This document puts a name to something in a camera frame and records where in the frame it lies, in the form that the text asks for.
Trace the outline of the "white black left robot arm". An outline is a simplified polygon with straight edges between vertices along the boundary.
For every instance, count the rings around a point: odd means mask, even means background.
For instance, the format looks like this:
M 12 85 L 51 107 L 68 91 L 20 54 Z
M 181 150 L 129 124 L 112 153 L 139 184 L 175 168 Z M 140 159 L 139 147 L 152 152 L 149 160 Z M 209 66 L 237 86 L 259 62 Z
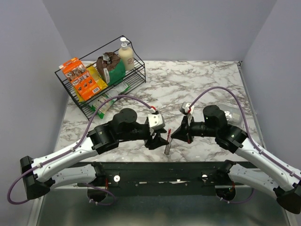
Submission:
M 166 133 L 164 117 L 155 112 L 148 114 L 145 123 L 137 121 L 133 109 L 124 108 L 115 114 L 111 121 L 96 126 L 84 135 L 83 139 L 55 153 L 20 159 L 21 172 L 26 198 L 33 200 L 46 195 L 52 188 L 74 183 L 91 183 L 99 186 L 104 182 L 104 174 L 88 165 L 83 168 L 71 168 L 72 165 L 119 146 L 121 141 L 144 141 L 145 147 L 154 150 L 167 145 L 161 137 Z

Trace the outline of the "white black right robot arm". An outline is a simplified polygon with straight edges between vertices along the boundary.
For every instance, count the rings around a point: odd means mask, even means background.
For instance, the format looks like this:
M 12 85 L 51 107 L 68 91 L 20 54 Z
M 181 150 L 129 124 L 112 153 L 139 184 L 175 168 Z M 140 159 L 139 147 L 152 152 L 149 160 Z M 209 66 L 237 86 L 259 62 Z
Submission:
M 292 167 L 254 142 L 247 132 L 228 123 L 224 111 L 216 105 L 204 108 L 204 122 L 195 122 L 194 107 L 185 102 L 180 127 L 171 135 L 190 144 L 194 137 L 213 137 L 216 144 L 252 163 L 260 172 L 246 169 L 238 163 L 226 161 L 224 168 L 217 170 L 217 181 L 223 185 L 230 181 L 244 184 L 276 199 L 285 210 L 301 212 L 301 171 Z

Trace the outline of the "red handled metal key holder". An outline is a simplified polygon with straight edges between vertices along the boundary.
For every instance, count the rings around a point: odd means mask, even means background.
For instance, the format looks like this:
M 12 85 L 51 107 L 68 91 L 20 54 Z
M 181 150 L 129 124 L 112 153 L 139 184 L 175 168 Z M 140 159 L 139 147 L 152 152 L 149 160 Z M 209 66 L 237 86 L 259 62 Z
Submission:
M 169 155 L 170 154 L 170 148 L 171 148 L 171 142 L 172 142 L 172 139 L 171 139 L 171 129 L 168 129 L 167 141 L 168 141 L 168 144 L 165 147 L 164 155 Z

